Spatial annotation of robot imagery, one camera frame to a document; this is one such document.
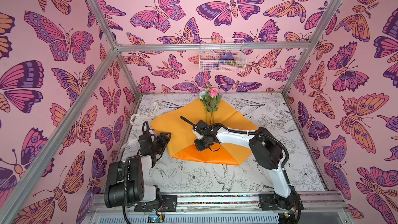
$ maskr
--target flower bouquet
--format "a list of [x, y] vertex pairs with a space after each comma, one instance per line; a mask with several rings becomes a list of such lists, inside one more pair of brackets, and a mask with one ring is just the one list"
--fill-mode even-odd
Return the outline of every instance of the flower bouquet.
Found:
[[214, 123], [214, 112], [218, 110], [217, 104], [221, 102], [221, 95], [216, 87], [206, 84], [206, 90], [199, 93], [199, 100], [205, 106], [206, 123]]

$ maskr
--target purple object in basket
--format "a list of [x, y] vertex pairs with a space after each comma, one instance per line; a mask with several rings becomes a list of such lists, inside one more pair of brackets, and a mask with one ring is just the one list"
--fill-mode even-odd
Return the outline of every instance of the purple object in basket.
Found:
[[220, 60], [234, 60], [234, 56], [231, 53], [226, 53], [220, 57]]

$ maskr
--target wire basket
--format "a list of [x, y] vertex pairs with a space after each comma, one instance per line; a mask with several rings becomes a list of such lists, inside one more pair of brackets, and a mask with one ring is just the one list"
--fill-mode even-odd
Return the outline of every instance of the wire basket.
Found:
[[242, 72], [246, 68], [247, 57], [244, 42], [234, 43], [234, 38], [230, 43], [220, 43], [220, 49], [206, 45], [216, 43], [219, 38], [203, 38], [199, 44], [199, 70], [218, 71], [218, 72]]

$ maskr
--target pink rose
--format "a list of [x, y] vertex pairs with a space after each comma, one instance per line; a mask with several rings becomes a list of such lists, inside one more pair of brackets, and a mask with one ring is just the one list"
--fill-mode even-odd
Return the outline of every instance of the pink rose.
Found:
[[218, 95], [218, 89], [217, 88], [210, 88], [209, 89], [210, 97], [214, 98]]

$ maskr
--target green leaf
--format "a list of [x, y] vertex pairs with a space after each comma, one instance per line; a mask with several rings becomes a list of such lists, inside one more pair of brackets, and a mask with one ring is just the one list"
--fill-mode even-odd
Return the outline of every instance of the green leaf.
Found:
[[217, 100], [216, 100], [216, 98], [212, 98], [211, 101], [210, 101], [210, 106], [211, 106], [211, 107], [215, 107], [216, 105], [217, 105]]

